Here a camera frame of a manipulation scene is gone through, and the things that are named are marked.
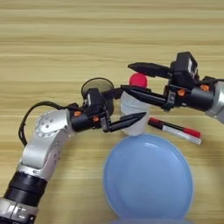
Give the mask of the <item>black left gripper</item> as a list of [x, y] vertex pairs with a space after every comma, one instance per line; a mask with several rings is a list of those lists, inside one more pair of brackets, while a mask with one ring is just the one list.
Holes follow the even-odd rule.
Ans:
[[[121, 98], [122, 93], [123, 90], [118, 87], [101, 94], [106, 100], [117, 100]], [[145, 115], [145, 112], [125, 115], [119, 121], [111, 123], [111, 113], [107, 108], [83, 108], [82, 110], [70, 111], [70, 121], [74, 132], [98, 129], [102, 129], [104, 132], [114, 132], [130, 127], [140, 121]]]

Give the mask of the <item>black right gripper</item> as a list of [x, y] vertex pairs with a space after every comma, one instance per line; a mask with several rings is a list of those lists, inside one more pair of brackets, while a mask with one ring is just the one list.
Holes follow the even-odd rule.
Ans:
[[[169, 67], [154, 63], [135, 62], [129, 64], [128, 68], [150, 77], [169, 78], [171, 76]], [[165, 86], [164, 96], [155, 94], [148, 88], [143, 87], [121, 85], [121, 89], [140, 102], [162, 107], [166, 111], [173, 108], [187, 107], [206, 112], [212, 107], [215, 93], [214, 88], [209, 85], [199, 85], [188, 89], [169, 84]]]

